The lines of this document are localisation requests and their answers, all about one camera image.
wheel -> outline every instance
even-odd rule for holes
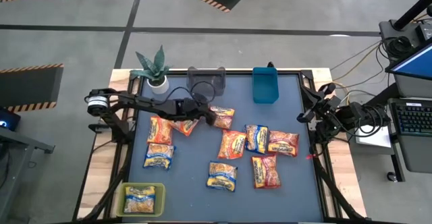
[[[388,172],[387,173],[387,179],[389,181],[392,181],[392,182],[395,182],[395,183],[398,182],[398,179],[396,178],[396,174],[394,172]]]

white flower pot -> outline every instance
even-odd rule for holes
[[[167,76],[165,76],[165,81],[159,86],[153,86],[152,84],[150,84],[149,79],[147,79],[147,85],[150,86],[154,94],[164,94],[169,89],[169,82]]]

black stand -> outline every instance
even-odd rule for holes
[[[401,31],[431,3],[432,0],[418,0],[417,3],[415,3],[401,18],[399,18],[399,20],[392,24],[393,28],[397,31]]]
[[[386,105],[389,99],[398,99],[400,98],[400,93],[398,90],[398,85],[393,83],[382,92],[380,92],[377,96],[374,96],[370,101],[365,103],[365,105],[374,106],[374,105]],[[400,157],[398,153],[398,149],[396,144],[398,143],[398,136],[396,133],[390,135],[390,142],[393,146],[393,154],[391,155],[391,161],[393,163],[394,172],[387,173],[387,179],[393,182],[403,182],[405,181],[404,172],[402,170],[402,164],[400,162]]]

succulent plant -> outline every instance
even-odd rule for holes
[[[141,55],[138,52],[135,53],[144,70],[133,69],[130,71],[130,73],[134,76],[144,76],[145,78],[149,79],[151,84],[154,86],[162,84],[165,80],[165,75],[169,71],[169,66],[163,65],[165,63],[165,54],[163,53],[162,45],[157,51],[155,60],[153,62],[144,55]]]

potted plant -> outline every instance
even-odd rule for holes
[[[165,62],[165,54],[163,53],[163,47],[157,51],[155,60],[152,62],[147,59],[144,55],[135,52],[138,57],[143,70],[133,69],[130,73],[134,76],[144,76],[147,78],[147,84],[155,94],[163,94],[168,91],[169,83],[167,79],[167,73],[169,66],[163,65]]]

